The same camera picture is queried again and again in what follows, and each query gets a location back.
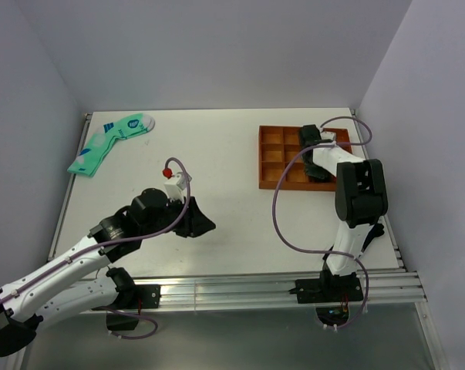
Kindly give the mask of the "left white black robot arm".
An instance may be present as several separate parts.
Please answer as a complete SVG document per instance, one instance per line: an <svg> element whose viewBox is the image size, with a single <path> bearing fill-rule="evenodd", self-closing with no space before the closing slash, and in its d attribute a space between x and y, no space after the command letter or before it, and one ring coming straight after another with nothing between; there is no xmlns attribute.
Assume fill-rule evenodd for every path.
<svg viewBox="0 0 465 370"><path fill-rule="evenodd" d="M101 220L75 246L37 271L0 287L0 357L29 345L37 332L82 311L134 309L143 299L133 278L112 264L144 239L173 232L199 237L214 230L194 197L170 199L146 189Z"/></svg>

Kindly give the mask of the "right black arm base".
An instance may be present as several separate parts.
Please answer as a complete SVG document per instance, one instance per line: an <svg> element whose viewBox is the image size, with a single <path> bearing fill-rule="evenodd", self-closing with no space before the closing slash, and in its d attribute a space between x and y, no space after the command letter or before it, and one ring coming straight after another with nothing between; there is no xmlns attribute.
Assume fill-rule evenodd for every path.
<svg viewBox="0 0 465 370"><path fill-rule="evenodd" d="M345 277L322 271L318 278L298 279L289 294L296 296L299 304L328 304L333 306L316 309L321 323L334 326L349 320L349 303L363 300L362 286L356 274Z"/></svg>

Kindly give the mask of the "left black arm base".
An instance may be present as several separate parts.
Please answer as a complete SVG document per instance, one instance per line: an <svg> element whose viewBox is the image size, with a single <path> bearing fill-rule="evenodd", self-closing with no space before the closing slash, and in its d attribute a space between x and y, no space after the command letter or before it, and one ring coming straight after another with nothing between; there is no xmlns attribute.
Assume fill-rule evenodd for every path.
<svg viewBox="0 0 465 370"><path fill-rule="evenodd" d="M157 309L160 305L159 284L137 284L131 291L123 293L122 298L109 306L99 306L93 311L106 312L106 328L108 332L121 339L137 340L149 338L157 333L158 324L151 317L144 314L144 310ZM151 331L144 335L128 335L127 331L134 331L140 323L151 323Z"/></svg>

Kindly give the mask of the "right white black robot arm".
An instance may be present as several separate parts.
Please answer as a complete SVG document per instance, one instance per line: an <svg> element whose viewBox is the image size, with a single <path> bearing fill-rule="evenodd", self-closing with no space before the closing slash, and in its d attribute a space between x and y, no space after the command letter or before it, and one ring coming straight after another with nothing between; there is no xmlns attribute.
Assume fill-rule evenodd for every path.
<svg viewBox="0 0 465 370"><path fill-rule="evenodd" d="M335 178L335 212L339 228L332 253L324 257L328 276L319 282L322 297L334 301L345 292L343 278L359 268L361 257L374 239L384 234L379 222L388 210L382 163L365 160L336 143L336 134L315 125L303 126L298 133L301 147L313 150L302 155L305 172L317 181Z"/></svg>

